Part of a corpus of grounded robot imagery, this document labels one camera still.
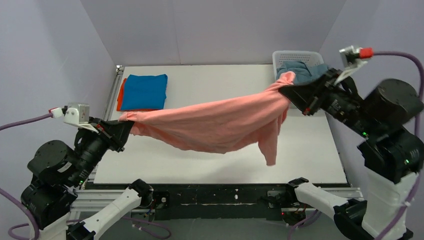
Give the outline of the pink t shirt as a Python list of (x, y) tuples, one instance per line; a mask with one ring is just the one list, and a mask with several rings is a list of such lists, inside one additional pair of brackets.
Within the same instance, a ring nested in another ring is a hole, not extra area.
[(279, 89), (291, 86), (288, 71), (266, 90), (225, 100), (148, 112), (126, 112), (120, 122), (133, 122), (135, 136), (152, 137), (183, 151), (225, 154), (256, 143), (267, 166), (277, 160), (278, 136), (290, 100)]

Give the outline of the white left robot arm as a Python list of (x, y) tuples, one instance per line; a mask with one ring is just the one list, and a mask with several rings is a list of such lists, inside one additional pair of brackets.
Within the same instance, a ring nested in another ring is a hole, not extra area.
[(32, 216), (33, 240), (98, 240), (129, 211), (151, 204), (153, 188), (137, 179), (95, 215), (67, 224), (78, 197), (74, 188), (89, 178), (107, 151), (119, 153), (125, 149), (133, 125), (133, 121), (92, 117), (87, 128), (78, 129), (74, 147), (51, 140), (36, 151), (27, 165), (31, 183), (21, 194), (21, 202)]

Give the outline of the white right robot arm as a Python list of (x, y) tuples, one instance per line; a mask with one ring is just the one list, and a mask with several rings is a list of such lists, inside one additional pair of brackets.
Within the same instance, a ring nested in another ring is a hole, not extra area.
[(424, 103), (407, 82), (387, 78), (366, 97), (351, 77), (330, 69), (310, 83), (283, 86), (279, 92), (306, 116), (323, 110), (363, 138), (357, 147), (368, 174), (368, 198), (347, 199), (324, 191), (307, 179), (290, 181), (294, 200), (330, 217), (350, 240), (409, 240), (408, 205), (424, 165), (424, 143), (405, 123), (417, 119)]

